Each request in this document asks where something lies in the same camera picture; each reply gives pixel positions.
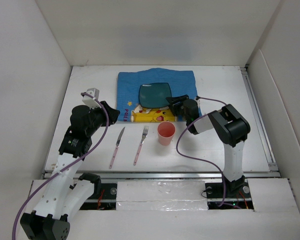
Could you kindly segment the white foam block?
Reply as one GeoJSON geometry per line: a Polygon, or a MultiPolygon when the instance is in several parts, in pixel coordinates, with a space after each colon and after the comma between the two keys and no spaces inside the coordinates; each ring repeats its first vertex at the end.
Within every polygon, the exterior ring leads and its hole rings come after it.
{"type": "Polygon", "coordinates": [[[117,183],[118,211],[206,211],[204,181],[137,180],[117,183]]]}

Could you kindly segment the teal plate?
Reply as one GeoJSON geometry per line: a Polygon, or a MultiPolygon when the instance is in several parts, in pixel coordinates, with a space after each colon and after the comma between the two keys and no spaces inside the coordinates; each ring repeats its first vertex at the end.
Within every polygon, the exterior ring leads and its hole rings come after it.
{"type": "Polygon", "coordinates": [[[143,108],[167,107],[169,103],[166,98],[171,96],[170,85],[166,82],[143,84],[139,88],[139,103],[143,108]]]}

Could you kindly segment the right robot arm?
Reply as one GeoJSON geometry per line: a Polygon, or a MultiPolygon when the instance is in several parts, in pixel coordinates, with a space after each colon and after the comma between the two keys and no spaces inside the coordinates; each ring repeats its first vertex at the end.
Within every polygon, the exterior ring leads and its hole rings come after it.
{"type": "Polygon", "coordinates": [[[168,107],[176,117],[181,116],[186,122],[186,130],[198,135],[214,129],[224,147],[223,183],[221,191],[227,197],[233,197],[239,192],[245,182],[243,173],[243,148],[251,131],[248,121],[231,105],[221,100],[220,110],[214,110],[202,116],[199,115],[200,99],[190,99],[188,95],[167,97],[168,107]]]}

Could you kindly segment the blue Pikachu cloth placemat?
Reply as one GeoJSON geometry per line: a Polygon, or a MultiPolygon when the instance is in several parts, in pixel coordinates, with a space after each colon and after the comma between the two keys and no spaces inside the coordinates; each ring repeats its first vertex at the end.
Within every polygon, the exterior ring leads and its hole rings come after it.
{"type": "Polygon", "coordinates": [[[188,95],[195,99],[198,95],[195,75],[192,70],[170,70],[151,68],[138,72],[120,72],[117,77],[116,109],[122,122],[162,122],[181,121],[168,107],[145,108],[140,105],[139,92],[141,85],[164,83],[169,84],[172,97],[188,95]]]}

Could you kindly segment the pink handled fork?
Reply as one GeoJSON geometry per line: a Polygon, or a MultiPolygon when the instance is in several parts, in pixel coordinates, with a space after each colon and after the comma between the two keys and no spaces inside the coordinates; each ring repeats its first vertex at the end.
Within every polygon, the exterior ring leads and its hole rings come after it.
{"type": "Polygon", "coordinates": [[[148,131],[149,131],[149,126],[146,125],[146,126],[143,128],[143,131],[142,131],[142,137],[141,137],[141,140],[140,140],[140,143],[139,143],[139,146],[138,146],[138,149],[137,149],[137,152],[136,152],[134,161],[133,161],[133,165],[134,165],[134,166],[137,165],[137,162],[138,162],[138,159],[139,159],[141,150],[142,150],[143,143],[144,143],[144,141],[145,141],[145,139],[146,139],[146,137],[147,137],[147,135],[148,135],[148,131]]]}

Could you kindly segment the pink handled knife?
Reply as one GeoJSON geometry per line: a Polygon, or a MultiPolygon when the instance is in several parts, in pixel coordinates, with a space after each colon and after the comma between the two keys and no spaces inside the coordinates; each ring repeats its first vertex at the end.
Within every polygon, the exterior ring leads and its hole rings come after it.
{"type": "Polygon", "coordinates": [[[122,128],[122,130],[120,131],[120,133],[118,135],[118,138],[117,138],[117,141],[116,141],[116,144],[115,144],[115,149],[114,149],[114,152],[112,154],[112,158],[111,158],[111,161],[110,161],[110,164],[109,164],[109,169],[112,169],[112,167],[114,165],[116,155],[117,155],[119,145],[120,145],[120,142],[121,142],[124,131],[125,131],[125,127],[122,128]]]}

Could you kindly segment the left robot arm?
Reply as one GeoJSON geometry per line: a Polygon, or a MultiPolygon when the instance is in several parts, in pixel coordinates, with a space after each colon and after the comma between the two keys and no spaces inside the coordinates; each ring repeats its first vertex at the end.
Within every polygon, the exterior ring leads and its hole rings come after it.
{"type": "Polygon", "coordinates": [[[44,193],[32,212],[23,213],[20,219],[28,239],[65,240],[70,232],[70,221],[84,202],[101,194],[99,175],[84,173],[77,182],[74,176],[92,150],[92,135],[100,127],[113,125],[119,115],[120,111],[105,101],[72,109],[53,175],[46,181],[44,193]]]}

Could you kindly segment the pink plastic cup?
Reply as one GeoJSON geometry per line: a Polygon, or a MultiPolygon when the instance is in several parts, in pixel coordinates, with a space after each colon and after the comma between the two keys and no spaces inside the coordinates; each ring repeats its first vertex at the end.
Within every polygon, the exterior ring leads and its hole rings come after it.
{"type": "Polygon", "coordinates": [[[163,146],[168,146],[176,132],[175,125],[169,121],[161,122],[157,127],[158,141],[163,146]]]}

